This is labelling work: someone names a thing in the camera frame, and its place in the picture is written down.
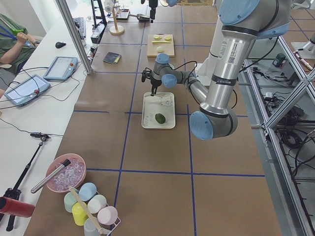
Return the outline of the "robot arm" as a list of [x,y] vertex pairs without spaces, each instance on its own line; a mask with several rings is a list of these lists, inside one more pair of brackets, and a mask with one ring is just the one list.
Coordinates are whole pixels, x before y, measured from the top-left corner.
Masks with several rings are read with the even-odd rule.
[[192,72],[172,69],[169,56],[158,54],[153,70],[145,69],[141,81],[150,80],[151,95],[164,85],[186,86],[199,103],[191,114],[191,132],[200,140],[225,137],[238,125],[237,116],[228,106],[241,66],[256,40],[283,35],[289,28],[290,0],[224,0],[219,9],[222,40],[208,88]]
[[150,22],[153,23],[156,16],[156,9],[158,7],[158,3],[162,6],[170,6],[173,7],[177,4],[177,0],[148,0],[150,7]]

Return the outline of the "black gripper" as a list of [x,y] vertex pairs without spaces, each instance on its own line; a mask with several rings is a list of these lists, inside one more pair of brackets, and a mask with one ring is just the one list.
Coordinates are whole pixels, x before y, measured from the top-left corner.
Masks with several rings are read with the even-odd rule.
[[149,0],[149,7],[151,8],[150,20],[152,20],[152,23],[155,20],[157,6],[158,6],[158,0]]
[[146,79],[148,79],[151,82],[152,88],[151,88],[151,96],[156,95],[157,89],[159,86],[161,86],[162,81],[157,80],[153,77],[153,72],[151,69],[144,69],[141,73],[141,82],[145,82]]

